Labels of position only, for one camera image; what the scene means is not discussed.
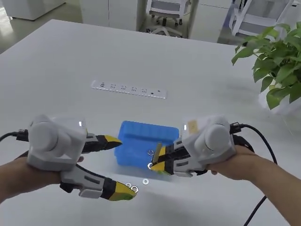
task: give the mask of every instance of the black cable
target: black cable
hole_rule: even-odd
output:
[[[240,127],[241,128],[249,128],[249,129],[255,131],[261,137],[261,139],[264,141],[265,145],[267,146],[267,148],[268,148],[268,150],[269,150],[269,152],[270,152],[270,154],[272,156],[273,162],[278,165],[277,159],[276,159],[276,157],[274,155],[274,152],[273,152],[271,146],[269,145],[268,141],[264,137],[264,135],[258,129],[256,129],[253,126],[250,126],[250,125],[247,125],[247,124],[240,124]]]
[[[261,207],[261,205],[264,203],[264,201],[267,199],[266,196],[264,196],[259,203],[256,205],[256,207],[254,208],[254,210],[252,211],[252,213],[250,214],[248,220],[246,220],[244,226],[249,225],[250,221],[252,220],[252,218],[254,217],[255,213],[257,212],[257,210]]]
[[[260,137],[261,139],[263,140],[263,142],[265,143],[265,145],[267,146],[271,156],[272,156],[272,159],[273,159],[273,162],[275,164],[278,165],[277,163],[277,159],[276,159],[276,156],[271,148],[271,146],[269,145],[268,141],[266,140],[266,138],[264,137],[264,135],[258,130],[256,129],[255,127],[253,126],[250,126],[250,125],[247,125],[247,124],[240,124],[240,128],[249,128],[253,131],[255,131]],[[252,220],[252,218],[254,217],[255,213],[257,212],[257,210],[261,207],[261,205],[264,203],[264,201],[267,199],[266,196],[264,196],[260,201],[259,203],[256,205],[256,207],[254,208],[254,210],[252,211],[251,215],[249,216],[249,218],[247,219],[247,221],[245,222],[244,226],[248,226],[250,221]]]
[[[0,137],[0,142],[7,137],[10,137],[10,136],[16,137],[17,135],[18,135],[18,132],[11,132],[11,133],[4,134],[3,136]]]

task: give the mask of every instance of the blue container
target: blue container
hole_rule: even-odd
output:
[[[178,138],[179,130],[174,127],[124,121],[118,135],[122,145],[114,152],[117,163],[147,169],[147,164],[152,160],[148,151],[155,151],[159,142],[163,146],[171,145]]]

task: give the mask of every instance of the power strip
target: power strip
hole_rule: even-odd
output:
[[[167,91],[162,89],[141,88],[133,85],[117,84],[114,82],[100,82],[95,80],[92,82],[91,88],[144,97],[155,97],[160,99],[167,98]]]

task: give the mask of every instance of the white cabinet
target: white cabinet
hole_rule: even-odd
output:
[[[64,0],[2,0],[6,14],[11,17],[35,20],[65,3]]]
[[[84,24],[109,26],[109,0],[80,0]]]
[[[228,8],[199,4],[194,22],[190,27],[190,39],[217,42]]]
[[[146,0],[109,0],[110,27],[138,31],[145,10]]]

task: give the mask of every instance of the office chair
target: office chair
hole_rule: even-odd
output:
[[[151,26],[146,29],[147,33],[158,34],[164,33],[166,36],[170,36],[170,33],[182,38],[182,33],[166,27],[167,18],[174,20],[174,25],[182,25],[182,17],[187,12],[187,8],[190,5],[190,0],[148,0],[146,5],[146,12],[151,15],[152,18],[157,16],[156,26]]]
[[[242,0],[242,2],[232,12],[229,22],[233,36],[237,33],[257,35],[266,27],[283,23],[294,0]]]

